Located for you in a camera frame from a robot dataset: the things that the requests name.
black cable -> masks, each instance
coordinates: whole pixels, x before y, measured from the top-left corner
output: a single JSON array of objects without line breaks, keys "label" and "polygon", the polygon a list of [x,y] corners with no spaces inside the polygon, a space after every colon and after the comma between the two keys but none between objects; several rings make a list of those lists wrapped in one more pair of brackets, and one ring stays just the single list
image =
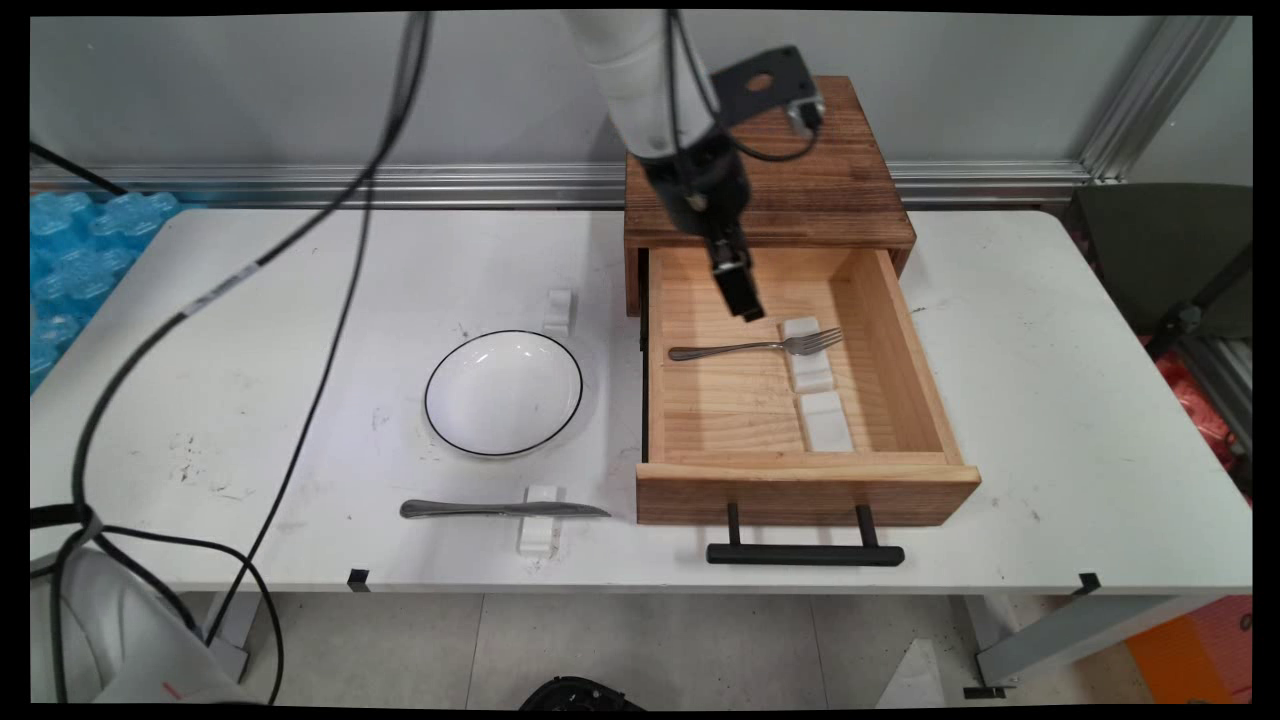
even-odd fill
[{"label": "black cable", "polygon": [[[397,82],[397,88],[392,99],[393,108],[390,120],[388,122],[387,131],[383,137],[383,150],[378,154],[378,159],[387,155],[390,146],[396,143],[401,129],[404,126],[404,120],[408,118],[408,111],[413,106],[413,99],[417,95],[419,79],[425,69],[428,45],[430,44],[430,13],[422,15],[422,29],[420,36],[420,42],[417,46],[417,54],[413,59],[413,74],[408,81],[407,88],[402,92],[399,90],[399,83]],[[401,46],[401,63],[397,64],[396,79],[403,78],[403,63],[408,60],[408,40],[411,40],[412,20],[406,26],[404,40],[406,42]],[[397,101],[399,102],[399,110],[397,111]],[[372,170],[376,170],[376,164],[372,165]],[[338,342],[342,340],[342,331],[347,325],[347,314],[351,311],[351,301],[356,295],[356,286],[360,282],[360,269],[365,261],[365,247],[369,241],[369,223],[372,215],[372,197],[374,197],[374,172],[367,174],[369,181],[369,193],[365,197],[365,214],[361,220],[360,227],[360,242],[356,249],[356,263],[352,268],[351,282],[347,286],[347,297],[342,304],[342,313],[338,315],[338,328],[334,332],[333,342],[329,345],[329,356],[325,359],[324,372],[320,374],[320,384],[316,388],[315,397],[311,400],[311,407],[307,410],[306,420],[302,423],[302,432],[298,436],[298,442],[293,446],[293,455],[289,457],[289,466],[284,471],[284,480],[280,483],[280,489],[275,495],[275,501],[271,502],[271,510],[266,515],[266,520],[262,523],[262,528],[259,530],[257,537],[253,539],[253,546],[248,551],[248,557],[253,559],[257,555],[257,550],[262,546],[262,539],[266,537],[268,529],[271,527],[271,520],[275,519],[275,512],[280,509],[280,502],[284,500],[284,492],[289,487],[289,480],[293,478],[293,470],[297,468],[298,457],[302,455],[302,446],[306,442],[307,433],[311,429],[311,421],[315,419],[316,409],[320,405],[320,397],[324,395],[324,388],[329,382],[329,372],[333,369],[333,360],[338,352]],[[223,598],[221,607],[218,609],[218,615],[214,618],[214,623],[209,626],[209,632],[205,637],[205,643],[210,643],[214,635],[218,634],[218,628],[221,626],[223,616],[227,615],[227,609],[230,606],[232,597],[236,596],[236,591],[239,588],[241,582],[244,579],[244,568],[236,574],[236,580],[232,582],[230,589],[227,592],[227,597]]]},{"label": "black cable", "polygon": [[[668,23],[675,22],[676,27],[680,28],[680,42],[685,47],[685,55],[689,58],[690,65],[692,65],[694,53],[689,45],[689,33],[685,31],[685,19],[680,14],[680,10],[668,10],[668,13],[669,13]],[[728,141],[733,143],[733,147],[737,147],[737,150],[744,155],[749,155],[751,158],[755,158],[756,160],[763,160],[765,163],[788,163],[791,160],[804,158],[805,155],[809,154],[810,150],[814,149],[815,145],[818,145],[818,129],[822,126],[817,123],[812,124],[806,123],[812,133],[809,136],[809,142],[806,142],[804,147],[796,150],[795,152],[787,152],[785,155],[769,155],[765,152],[760,152],[759,150],[755,150],[753,147],[748,147],[736,137],[733,137],[733,133],[728,131],[728,126],[726,126],[724,120],[721,118],[719,111],[717,111],[716,108],[712,106],[712,100],[708,96],[707,88],[703,86],[703,78],[701,76],[698,74],[696,69],[694,70],[694,86],[698,87],[698,95],[701,96],[703,105],[707,106],[707,111],[710,113],[712,119],[716,122],[716,127],[718,127],[719,131],[724,133],[724,137],[727,137]]]},{"label": "black cable", "polygon": [[[106,413],[106,407],[110,405],[111,398],[115,396],[116,391],[123,384],[124,379],[129,375],[129,373],[138,364],[138,361],[141,361],[142,357],[146,356],[146,354],[152,347],[155,347],[156,343],[159,343],[165,336],[168,336],[169,332],[172,332],[175,327],[182,324],[187,318],[191,318],[201,309],[207,306],[210,302],[221,297],[230,288],[239,284],[239,282],[242,282],[244,278],[247,278],[256,270],[265,266],[268,263],[279,256],[284,250],[288,250],[291,246],[293,246],[307,232],[315,228],[315,225],[317,225],[321,220],[329,217],[334,210],[337,210],[343,202],[346,202],[352,195],[355,195],[355,192],[360,188],[361,184],[364,184],[372,177],[378,167],[383,163],[383,160],[390,152],[392,147],[396,145],[396,141],[399,138],[399,133],[403,129],[404,122],[408,119],[410,111],[413,106],[413,100],[417,96],[419,81],[421,79],[422,72],[425,69],[425,59],[429,45],[430,28],[431,28],[430,12],[412,13],[410,15],[408,22],[404,26],[404,35],[401,44],[401,56],[398,59],[396,69],[397,82],[394,83],[396,87],[393,88],[392,111],[388,117],[387,127],[384,129],[380,146],[375,152],[372,160],[370,160],[370,163],[365,167],[365,169],[351,182],[351,184],[348,184],[342,192],[339,192],[338,196],[329,202],[329,205],[326,205],[315,215],[312,215],[310,219],[307,219],[305,223],[302,223],[302,225],[300,225],[296,231],[293,231],[279,243],[276,243],[271,250],[269,250],[256,261],[247,265],[241,272],[223,281],[218,287],[205,293],[195,302],[188,305],[186,309],[183,309],[182,311],[172,316],[169,320],[166,320],[163,325],[160,325],[132,354],[129,354],[129,356],[125,359],[120,369],[118,369],[115,374],[111,377],[111,379],[108,382],[106,387],[102,391],[102,395],[95,402],[93,409],[90,413],[90,416],[81,430],[81,437],[76,447],[76,457],[72,465],[72,502],[77,509],[77,515],[82,524],[86,524],[92,515],[91,511],[88,510],[88,505],[84,497],[84,466],[88,459],[88,450],[92,443],[92,438],[97,429],[97,425],[101,421],[102,415]],[[417,37],[416,53],[411,50],[413,47],[415,37]],[[404,65],[407,64],[411,55],[413,55],[412,77],[408,81],[408,85],[404,86],[404,83],[402,82],[404,77]],[[369,199],[366,199],[365,206],[367,214],[367,211],[371,209],[371,201]],[[369,223],[366,217],[365,223],[362,224],[361,245],[357,252],[356,265],[353,268],[355,274],[352,275],[352,282],[351,286],[348,287],[348,295],[346,302],[343,304],[343,310],[339,318],[338,329],[337,333],[334,334],[333,343],[330,345],[329,357],[325,363],[325,369],[324,374],[321,375],[320,386],[316,388],[316,395],[312,400],[311,409],[307,413],[307,419],[306,423],[303,424],[302,433],[298,437],[297,445],[294,446],[294,452],[289,461],[288,470],[285,471],[284,480],[280,484],[280,489],[276,492],[275,501],[271,505],[271,510],[268,514],[266,521],[262,524],[262,528],[259,532],[257,539],[253,542],[253,547],[246,556],[246,562],[241,565],[241,570],[236,577],[236,582],[232,584],[230,591],[227,593],[227,598],[224,600],[221,607],[219,609],[218,616],[215,618],[214,624],[210,628],[206,644],[211,642],[214,635],[216,635],[218,628],[220,626],[221,620],[227,614],[227,609],[230,603],[230,600],[234,596],[237,588],[239,587],[239,583],[243,580],[244,573],[250,569],[248,562],[252,560],[252,557],[257,552],[257,548],[261,546],[262,538],[266,536],[271,520],[275,518],[275,512],[280,506],[280,501],[284,498],[284,492],[288,488],[289,479],[292,478],[293,469],[297,464],[298,455],[306,439],[307,430],[310,429],[316,406],[319,405],[320,396],[324,392],[324,386],[325,382],[328,380],[329,370],[333,365],[333,357],[337,350],[337,343],[342,334],[342,327],[346,324],[347,311],[351,307],[352,293],[355,291],[356,279],[358,277],[360,266],[364,260],[364,246],[366,240],[364,233],[367,232],[367,227]],[[54,639],[54,659],[56,665],[55,683],[58,685],[56,691],[60,702],[65,702],[67,700],[65,674],[63,669],[63,653],[61,653],[61,614],[59,612],[61,574],[67,557],[70,555],[70,551],[74,550],[76,541],[81,536],[81,532],[73,533],[70,537],[68,537],[67,541],[64,541],[63,546],[59,548],[58,560],[55,561],[52,569],[54,582],[50,588],[50,602],[52,607],[52,616],[50,618],[50,624],[51,624],[50,634],[52,635]],[[96,538],[96,539],[99,544],[102,546],[104,551],[111,548],[110,551],[108,551],[108,555],[113,555],[114,557],[116,557],[118,561],[125,564],[125,566],[128,566],[131,570],[134,570],[136,573],[141,570],[141,573],[138,573],[140,577],[147,580],[154,588],[156,588],[157,591],[164,588],[161,591],[161,594],[165,594],[166,600],[168,596],[173,596],[173,598],[177,600],[177,596],[173,594],[172,591],[169,591],[169,588],[164,585],[164,583],[161,583],[157,578],[151,575],[146,569],[143,569],[136,561],[124,555],[124,552],[116,548],[114,544],[111,544],[110,541],[106,541],[105,538]],[[177,600],[177,607],[183,607],[180,600]],[[189,611],[187,611],[186,618],[183,618],[184,623],[187,621],[188,618],[189,618]]]},{"label": "black cable", "polygon": [[239,560],[241,565],[248,568],[250,574],[253,575],[253,582],[257,583],[259,592],[262,593],[262,602],[266,603],[266,614],[271,619],[271,632],[275,634],[275,683],[271,685],[271,696],[266,700],[268,705],[275,705],[275,697],[280,694],[280,680],[284,678],[284,634],[280,630],[280,616],[275,611],[275,602],[271,601],[271,593],[270,591],[266,589],[266,582],[262,579],[262,575],[257,571],[257,568],[253,566],[253,562],[238,550],[227,547],[225,544],[216,542],[183,538],[177,536],[163,536],[160,533],[148,533],[145,530],[122,528],[119,525],[105,525],[102,528],[102,532],[114,533],[118,536],[128,536],[131,538],[148,539],[155,542],[187,544],[191,547],[206,547],[209,550],[216,550],[219,552],[230,555],[236,557],[236,560]]},{"label": "black cable", "polygon": [[76,163],[72,163],[70,160],[68,160],[67,158],[63,158],[61,155],[54,152],[52,150],[42,147],[42,146],[40,146],[40,145],[37,145],[37,143],[35,143],[32,141],[27,141],[27,142],[29,143],[28,151],[32,155],[35,155],[36,158],[40,158],[42,160],[49,160],[50,163],[52,163],[55,165],[58,165],[59,168],[67,170],[68,173],[70,173],[73,176],[78,176],[78,177],[83,178],[83,179],[87,179],[88,182],[91,182],[91,183],[101,187],[102,190],[110,192],[111,195],[124,195],[124,193],[128,192],[127,190],[124,190],[123,187],[115,184],[114,182],[104,178],[102,176],[100,176],[97,173],[93,173],[91,170],[87,170],[87,169],[77,165]]}]

black rim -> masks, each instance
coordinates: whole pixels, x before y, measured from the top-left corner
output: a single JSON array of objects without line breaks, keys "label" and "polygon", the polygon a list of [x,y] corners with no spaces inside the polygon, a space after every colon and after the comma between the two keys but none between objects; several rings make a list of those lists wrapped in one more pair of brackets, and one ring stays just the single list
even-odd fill
[{"label": "black rim", "polygon": [[[472,342],[475,342],[475,341],[477,341],[477,340],[480,340],[483,337],[489,337],[492,334],[503,334],[503,333],[521,333],[521,334],[538,336],[540,338],[545,338],[545,340],[549,340],[549,341],[554,342],[557,347],[559,347],[561,350],[563,350],[564,355],[568,355],[568,359],[573,361],[573,369],[577,370],[577,402],[573,404],[573,411],[568,414],[568,418],[564,419],[564,423],[561,424],[561,427],[556,428],[556,432],[553,432],[552,434],[547,436],[545,438],[535,442],[534,445],[530,445],[529,447],[522,447],[520,450],[512,450],[511,452],[480,452],[480,451],[476,451],[476,450],[470,450],[470,448],[462,447],[461,445],[457,445],[453,441],[451,441],[449,438],[444,437],[444,433],[442,433],[439,430],[439,428],[435,427],[435,423],[431,421],[431,409],[426,404],[426,396],[430,395],[430,392],[431,392],[431,380],[435,379],[435,373],[438,373],[440,370],[440,365],[444,365],[444,361],[448,360],[454,352],[462,350],[463,347],[471,345]],[[431,432],[434,432],[440,439],[443,439],[445,443],[448,443],[449,447],[454,447],[457,450],[461,450],[462,452],[468,452],[471,455],[481,455],[484,457],[508,457],[511,455],[520,455],[521,452],[529,452],[530,450],[532,450],[532,448],[535,448],[535,447],[538,447],[540,445],[545,445],[545,443],[550,442],[556,436],[561,434],[561,432],[564,428],[567,428],[570,423],[573,421],[573,416],[577,415],[577,409],[581,405],[582,405],[582,366],[577,364],[577,357],[573,357],[573,354],[570,352],[568,348],[564,347],[563,345],[561,345],[561,342],[557,341],[556,338],[544,336],[543,333],[535,333],[534,331],[494,331],[492,333],[477,334],[476,337],[474,337],[474,338],[463,342],[462,345],[454,347],[453,350],[451,350],[448,352],[448,355],[445,355],[444,357],[442,357],[440,361],[435,364],[435,369],[431,370],[431,377],[426,378],[426,389],[422,391],[422,411],[426,413],[426,424],[431,425]]]}]

wooden box top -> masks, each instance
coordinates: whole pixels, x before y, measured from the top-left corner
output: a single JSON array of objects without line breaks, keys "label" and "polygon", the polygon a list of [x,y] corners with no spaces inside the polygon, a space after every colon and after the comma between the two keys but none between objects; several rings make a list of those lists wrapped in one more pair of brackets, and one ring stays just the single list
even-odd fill
[{"label": "wooden box top", "polygon": [[[854,85],[846,77],[818,77],[827,104],[814,149],[788,163],[742,156],[751,201],[742,232],[751,247],[883,247],[909,250],[915,229],[902,209],[888,167]],[[806,142],[791,131],[781,108],[735,127],[744,145],[768,154],[799,150]],[[701,238],[671,224],[662,201],[627,155],[626,247],[701,246]]]}]

wooden panel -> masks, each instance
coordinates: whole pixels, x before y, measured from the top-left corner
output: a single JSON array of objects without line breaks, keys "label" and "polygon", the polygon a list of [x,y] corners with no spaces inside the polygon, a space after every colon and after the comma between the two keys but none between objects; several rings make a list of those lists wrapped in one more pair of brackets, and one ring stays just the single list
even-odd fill
[{"label": "wooden panel", "polygon": [[[667,359],[675,346],[777,341],[778,323],[803,315],[818,318],[824,328],[844,329],[845,341],[828,350],[828,359],[854,447],[860,452],[902,450],[850,286],[851,252],[867,251],[760,250],[756,282],[771,319],[744,323],[726,311],[700,249],[649,251],[650,460],[663,461],[667,451],[804,452],[781,351],[686,363]],[[660,300],[653,295],[654,286],[660,286]]]},{"label": "wooden panel", "polygon": [[878,525],[940,525],[978,487],[964,465],[849,465],[742,469],[700,465],[636,466],[641,524],[722,524],[739,503],[744,524],[856,525],[856,505],[870,505]]},{"label": "wooden panel", "polygon": [[850,465],[950,465],[941,452],[708,452],[669,450],[671,465],[709,465],[713,468],[847,468]]},{"label": "wooden panel", "polygon": [[902,269],[906,268],[906,260],[911,256],[911,247],[890,250],[888,258],[893,261],[893,272],[897,277],[902,277]]},{"label": "wooden panel", "polygon": [[662,461],[667,450],[667,413],[663,410],[663,387],[666,375],[662,372],[666,360],[667,340],[663,337],[662,313],[658,310],[667,304],[666,283],[663,278],[663,264],[666,258],[662,252],[649,252],[649,460]]},{"label": "wooden panel", "polygon": [[915,324],[906,309],[888,254],[861,254],[852,268],[852,288],[870,340],[872,355],[881,370],[881,383],[897,429],[899,450],[938,450],[960,465],[960,450]]},{"label": "wooden panel", "polygon": [[[751,247],[909,247],[915,231],[888,174],[870,124],[847,77],[818,77],[827,104],[818,143],[790,163],[744,156],[751,202],[742,231]],[[733,128],[763,152],[788,152],[806,142],[791,132],[781,108]],[[635,158],[627,158],[625,238],[628,247],[701,245],[676,231]]]}]

wooden drawer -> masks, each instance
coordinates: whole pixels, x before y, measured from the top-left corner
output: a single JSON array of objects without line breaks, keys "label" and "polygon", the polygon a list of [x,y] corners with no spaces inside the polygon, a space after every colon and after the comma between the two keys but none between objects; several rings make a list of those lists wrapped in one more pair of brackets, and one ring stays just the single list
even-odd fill
[{"label": "wooden drawer", "polygon": [[[964,464],[890,255],[867,249],[756,249],[768,318],[731,316],[700,247],[648,251],[648,456],[640,523],[938,525],[980,482]],[[827,351],[854,452],[806,452],[782,351],[676,363],[673,346],[777,341],[778,323],[840,327]]]}]

